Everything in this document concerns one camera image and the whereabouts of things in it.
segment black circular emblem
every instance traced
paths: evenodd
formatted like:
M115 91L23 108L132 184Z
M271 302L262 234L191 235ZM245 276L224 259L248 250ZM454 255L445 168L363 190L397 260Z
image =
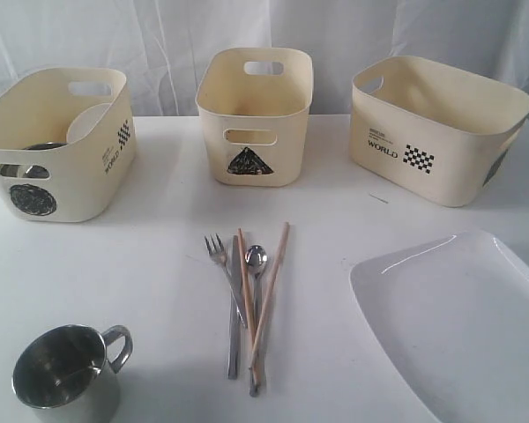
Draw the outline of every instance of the black circular emblem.
M35 185L12 185L10 199L23 213L48 216L56 211L56 200L43 188Z

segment checkered logo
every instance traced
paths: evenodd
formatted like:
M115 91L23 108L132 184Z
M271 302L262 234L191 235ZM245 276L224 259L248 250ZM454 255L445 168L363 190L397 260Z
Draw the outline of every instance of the checkered logo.
M431 173L434 159L435 156L433 154L421 152L419 148L412 147L410 144L406 146L404 163L408 163L411 167L417 167L419 170L425 171L426 174Z
M130 125L127 122L127 119L122 125L122 128L120 128L119 131L117 131L117 136L120 138L120 150L122 150L125 147L125 143L127 143L127 140L130 139Z

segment tabletop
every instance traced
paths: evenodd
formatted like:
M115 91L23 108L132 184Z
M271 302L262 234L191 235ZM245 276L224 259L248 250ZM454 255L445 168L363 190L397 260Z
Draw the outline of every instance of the tabletop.
M112 204L80 224L25 222L0 200L0 421L37 421L11 391L33 339L66 323L127 326L115 423L436 422L369 330L349 285L363 260L483 229L529 264L529 123L481 195L451 209L354 164L348 115L310 117L302 174L279 189L209 173L197 117L138 117L138 152ZM265 342L266 382L226 378L229 291L204 235L276 249L292 229Z

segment white backdrop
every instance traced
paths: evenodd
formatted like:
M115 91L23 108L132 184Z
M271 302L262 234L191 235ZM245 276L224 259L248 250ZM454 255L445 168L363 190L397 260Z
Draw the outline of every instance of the white backdrop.
M135 115L195 115L212 56L239 46L311 54L312 113L347 113L353 75L390 55L529 92L529 0L0 0L0 93L46 66L107 66Z

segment wooden chopstick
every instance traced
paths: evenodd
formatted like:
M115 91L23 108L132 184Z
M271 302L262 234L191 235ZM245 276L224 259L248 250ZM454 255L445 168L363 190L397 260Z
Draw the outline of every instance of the wooden chopstick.
M272 290L274 289L274 284L276 283L276 275L279 272L280 263L282 263L284 253L286 252L289 230L290 225L288 222L284 222L282 236L280 237L279 246L276 250L276 256L274 257L274 265L272 266L271 276L268 279L266 296L264 297L263 309L261 310L261 318L258 321L257 334L253 340L253 350L250 355L250 368L252 369L255 369L256 367L255 361L257 361L258 347L261 337L263 336L263 331L265 330L266 322L269 320L268 315L271 313Z
M252 348L252 346L255 344L257 328L255 327L255 310L253 309L253 299L251 297L249 288L249 275L247 274L247 263L245 262L245 238L243 237L243 231L241 230L241 228L237 229L237 243L239 244L243 298L245 299L245 312L247 314L247 326L249 328L250 347ZM252 372L255 386L259 386L261 384L260 372L256 367L252 369Z

